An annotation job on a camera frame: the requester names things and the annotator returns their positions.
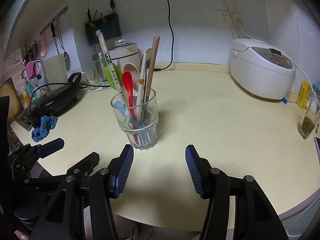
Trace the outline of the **blue plastic spork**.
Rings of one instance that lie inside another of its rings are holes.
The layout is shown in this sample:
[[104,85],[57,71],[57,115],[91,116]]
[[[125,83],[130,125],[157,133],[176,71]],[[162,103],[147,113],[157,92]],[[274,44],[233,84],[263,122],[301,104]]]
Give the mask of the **blue plastic spork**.
[[148,120],[145,119],[142,121],[142,124],[135,120],[135,118],[131,115],[130,109],[124,107],[124,105],[120,101],[116,101],[114,103],[114,107],[118,110],[122,116],[124,117],[124,132],[129,137],[132,137],[133,142],[135,144],[145,143],[146,131],[141,131],[139,133],[130,133],[132,130],[143,129],[146,128],[148,124]]

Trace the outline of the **clear glass tumbler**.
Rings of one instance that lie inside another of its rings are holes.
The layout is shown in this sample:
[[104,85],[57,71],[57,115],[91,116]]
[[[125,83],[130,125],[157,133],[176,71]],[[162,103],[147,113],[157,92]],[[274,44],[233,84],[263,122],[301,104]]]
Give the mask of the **clear glass tumbler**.
[[149,99],[141,105],[125,106],[120,96],[111,99],[111,107],[120,129],[126,134],[129,143],[136,149],[147,150],[158,139],[158,107],[156,91],[150,90]]

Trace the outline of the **wooden handled fork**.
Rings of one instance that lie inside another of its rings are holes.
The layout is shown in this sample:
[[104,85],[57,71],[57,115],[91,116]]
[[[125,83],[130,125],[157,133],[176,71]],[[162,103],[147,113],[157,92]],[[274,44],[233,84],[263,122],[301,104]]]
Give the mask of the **wooden handled fork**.
[[150,90],[151,90],[153,72],[154,72],[154,68],[155,68],[159,40],[160,40],[159,36],[155,36],[153,38],[153,43],[152,43],[152,48],[151,48],[151,56],[150,56],[150,60],[149,60],[150,63],[149,63],[149,67],[148,67],[148,75],[146,78],[145,89],[144,89],[144,103],[146,103],[149,100],[149,96],[150,96]]

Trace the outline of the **disposable chopsticks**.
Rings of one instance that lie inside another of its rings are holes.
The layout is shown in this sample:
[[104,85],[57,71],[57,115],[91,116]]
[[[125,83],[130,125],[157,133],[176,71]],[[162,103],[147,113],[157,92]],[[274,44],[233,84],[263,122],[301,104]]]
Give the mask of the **disposable chopsticks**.
[[103,54],[104,54],[104,58],[105,58],[106,63],[107,63],[107,67],[106,68],[108,69],[108,72],[109,72],[110,76],[112,77],[112,81],[113,81],[114,87],[117,90],[117,93],[118,93],[118,95],[120,97],[121,103],[123,104],[124,107],[127,107],[128,106],[127,96],[125,95],[125,92],[123,90],[122,81],[121,81],[121,75],[120,75],[120,78],[118,78],[117,71],[115,69],[116,65],[111,61],[111,57],[110,57],[109,52],[108,52],[108,48],[107,48],[107,45],[106,45],[106,42],[105,42],[105,39],[104,39],[104,35],[103,35],[103,33],[101,32],[100,29],[98,29],[96,31],[96,36],[99,39],[99,43],[100,43],[101,49],[102,49]]

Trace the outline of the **red handled utensil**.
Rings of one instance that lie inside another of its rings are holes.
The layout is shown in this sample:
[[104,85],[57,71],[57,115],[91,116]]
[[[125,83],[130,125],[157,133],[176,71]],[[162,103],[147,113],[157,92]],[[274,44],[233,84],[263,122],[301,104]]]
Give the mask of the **red handled utensil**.
[[127,102],[129,104],[129,113],[130,113],[130,118],[133,118],[135,120],[135,110],[133,109],[133,102],[132,102],[132,97],[133,97],[133,82],[132,82],[132,76],[130,72],[124,72],[122,74],[122,82],[123,85],[126,89],[127,92]]

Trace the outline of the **speckled white banded chopsticks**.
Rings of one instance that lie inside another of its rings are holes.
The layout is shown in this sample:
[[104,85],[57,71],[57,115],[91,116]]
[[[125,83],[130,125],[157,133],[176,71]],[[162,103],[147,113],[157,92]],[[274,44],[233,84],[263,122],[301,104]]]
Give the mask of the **speckled white banded chopsticks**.
[[140,122],[140,119],[141,119],[141,111],[142,111],[141,104],[143,103],[145,74],[146,74],[145,58],[142,58],[142,66],[140,69],[139,87],[138,87],[138,94],[137,94],[137,109],[135,111],[137,122]]

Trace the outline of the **speckled beige large spoon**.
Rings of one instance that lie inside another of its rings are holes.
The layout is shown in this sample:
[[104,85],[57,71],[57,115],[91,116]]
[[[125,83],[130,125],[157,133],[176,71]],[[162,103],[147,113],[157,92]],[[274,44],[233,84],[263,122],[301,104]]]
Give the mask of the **speckled beige large spoon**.
[[130,72],[132,76],[132,82],[133,82],[133,89],[137,92],[139,87],[139,78],[140,78],[140,72],[135,67],[134,64],[126,63],[124,65],[124,72]]

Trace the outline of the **white plastic spork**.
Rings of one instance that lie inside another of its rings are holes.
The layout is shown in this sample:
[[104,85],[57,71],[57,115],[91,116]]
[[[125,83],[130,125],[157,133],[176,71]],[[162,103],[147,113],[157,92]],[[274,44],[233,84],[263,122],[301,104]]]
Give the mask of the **white plastic spork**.
[[125,119],[124,119],[125,127],[126,127],[126,129],[131,129],[132,128],[131,121],[130,121],[131,115],[127,109],[123,110],[123,112],[124,112],[124,117],[125,117]]

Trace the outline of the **small white plastic spoon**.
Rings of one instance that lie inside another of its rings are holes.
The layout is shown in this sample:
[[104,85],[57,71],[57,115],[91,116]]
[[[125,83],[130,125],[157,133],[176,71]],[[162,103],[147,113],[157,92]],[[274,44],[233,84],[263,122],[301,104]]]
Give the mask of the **small white plastic spoon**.
[[137,96],[134,95],[132,97],[132,102],[133,102],[133,109],[136,110],[137,109]]

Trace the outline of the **metal spoon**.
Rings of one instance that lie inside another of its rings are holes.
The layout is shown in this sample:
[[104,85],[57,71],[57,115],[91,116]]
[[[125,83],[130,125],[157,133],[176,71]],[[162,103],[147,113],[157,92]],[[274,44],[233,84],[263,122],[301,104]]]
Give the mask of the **metal spoon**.
[[150,60],[151,60],[151,53],[152,53],[152,49],[151,48],[148,48],[143,57],[142,58],[145,58],[145,65],[146,65],[146,68],[149,68],[149,65],[150,65]]

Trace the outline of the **black electric griddle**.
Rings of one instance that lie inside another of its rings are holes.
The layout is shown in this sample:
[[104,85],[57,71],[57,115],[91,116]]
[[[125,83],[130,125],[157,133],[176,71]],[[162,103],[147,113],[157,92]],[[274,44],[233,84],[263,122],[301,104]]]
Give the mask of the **black electric griddle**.
[[80,92],[79,83],[81,81],[81,73],[73,73],[68,81],[74,85],[63,85],[62,87],[49,91],[41,96],[37,101],[31,104],[31,110],[27,107],[18,115],[16,121],[26,130],[37,128],[41,124],[42,116],[59,117],[67,111]]

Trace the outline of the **wooden cutting board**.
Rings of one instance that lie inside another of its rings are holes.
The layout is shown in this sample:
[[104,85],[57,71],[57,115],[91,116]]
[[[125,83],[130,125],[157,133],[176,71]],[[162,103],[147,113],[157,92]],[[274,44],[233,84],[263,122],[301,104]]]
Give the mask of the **wooden cutting board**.
[[8,78],[3,84],[1,84],[0,96],[9,96],[9,114],[7,124],[10,125],[16,117],[24,110],[20,98],[15,89],[12,78]]

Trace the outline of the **glass spice jar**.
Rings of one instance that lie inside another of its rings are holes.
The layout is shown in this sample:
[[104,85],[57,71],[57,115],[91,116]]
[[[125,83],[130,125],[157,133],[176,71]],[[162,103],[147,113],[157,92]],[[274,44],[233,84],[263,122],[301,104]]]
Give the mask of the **glass spice jar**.
[[309,135],[312,133],[317,122],[319,120],[319,96],[314,95],[310,99],[310,103],[307,112],[304,116],[302,124],[299,126],[298,131],[302,138],[308,139]]

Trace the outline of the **yellow box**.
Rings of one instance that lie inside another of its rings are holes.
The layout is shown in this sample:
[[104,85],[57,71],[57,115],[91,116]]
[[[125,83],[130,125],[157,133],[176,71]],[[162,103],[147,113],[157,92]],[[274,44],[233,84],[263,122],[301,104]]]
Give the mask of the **yellow box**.
[[307,80],[302,82],[300,92],[297,99],[297,105],[299,108],[304,109],[311,93],[311,87]]

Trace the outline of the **dark green knife block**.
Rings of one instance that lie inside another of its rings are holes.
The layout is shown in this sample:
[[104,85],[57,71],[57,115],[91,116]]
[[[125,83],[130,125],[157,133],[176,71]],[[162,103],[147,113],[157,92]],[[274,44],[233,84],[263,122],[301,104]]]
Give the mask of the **dark green knife block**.
[[96,31],[98,30],[103,33],[106,40],[121,37],[118,14],[114,11],[115,7],[114,0],[110,0],[112,13],[106,16],[101,14],[97,20],[92,19],[91,12],[87,9],[88,22],[85,24],[85,31],[89,46],[93,46],[99,42],[96,36]]

